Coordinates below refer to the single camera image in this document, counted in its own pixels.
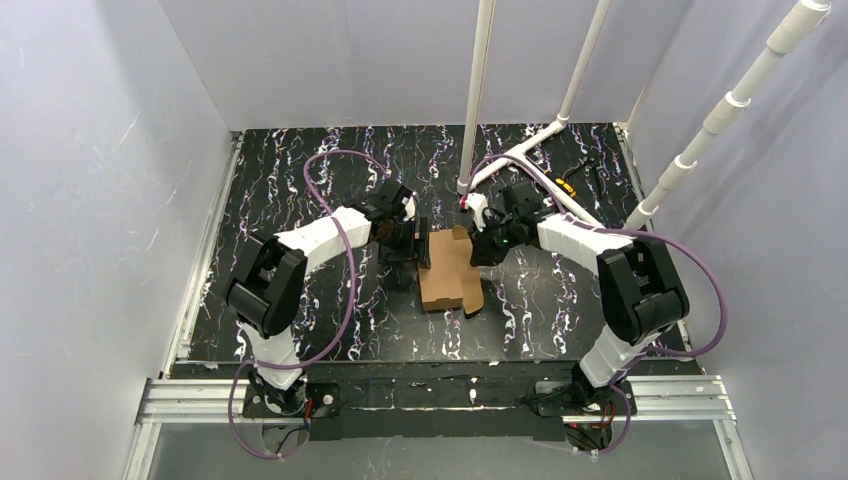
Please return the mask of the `brown cardboard box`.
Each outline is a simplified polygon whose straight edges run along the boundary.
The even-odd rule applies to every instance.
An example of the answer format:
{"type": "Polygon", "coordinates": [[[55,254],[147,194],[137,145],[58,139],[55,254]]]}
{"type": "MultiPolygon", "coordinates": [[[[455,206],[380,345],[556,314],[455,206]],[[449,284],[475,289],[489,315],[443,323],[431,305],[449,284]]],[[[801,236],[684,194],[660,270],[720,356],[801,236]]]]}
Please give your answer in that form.
{"type": "Polygon", "coordinates": [[[480,270],[470,265],[472,243],[456,225],[429,233],[430,266],[418,268],[422,309],[426,313],[461,309],[467,318],[484,307],[480,270]]]}

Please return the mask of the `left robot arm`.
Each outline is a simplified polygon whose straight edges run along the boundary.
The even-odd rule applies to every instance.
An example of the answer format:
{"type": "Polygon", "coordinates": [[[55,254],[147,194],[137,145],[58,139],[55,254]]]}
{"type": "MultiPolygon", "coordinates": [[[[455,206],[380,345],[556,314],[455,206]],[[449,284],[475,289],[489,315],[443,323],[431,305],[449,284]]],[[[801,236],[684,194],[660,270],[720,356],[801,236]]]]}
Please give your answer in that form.
{"type": "Polygon", "coordinates": [[[428,229],[414,192],[387,180],[304,226],[250,234],[219,297],[245,329],[262,381],[286,392],[302,375],[291,325],[309,273],[370,243],[384,264],[429,266],[428,229]]]}

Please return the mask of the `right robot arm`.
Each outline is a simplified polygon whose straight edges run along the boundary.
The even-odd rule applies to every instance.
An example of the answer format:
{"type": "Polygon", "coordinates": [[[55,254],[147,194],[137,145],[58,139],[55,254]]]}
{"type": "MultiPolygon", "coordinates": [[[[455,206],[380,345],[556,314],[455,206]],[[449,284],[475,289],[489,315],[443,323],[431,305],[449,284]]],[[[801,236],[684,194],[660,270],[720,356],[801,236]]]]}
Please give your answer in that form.
{"type": "Polygon", "coordinates": [[[631,364],[690,311],[668,248],[642,232],[608,233],[562,213],[527,182],[500,193],[501,209],[478,193],[460,200],[472,218],[471,266],[497,266],[519,246],[566,257],[596,276],[604,316],[601,333],[573,366],[569,382],[523,401],[535,410],[604,406],[631,364]]]}

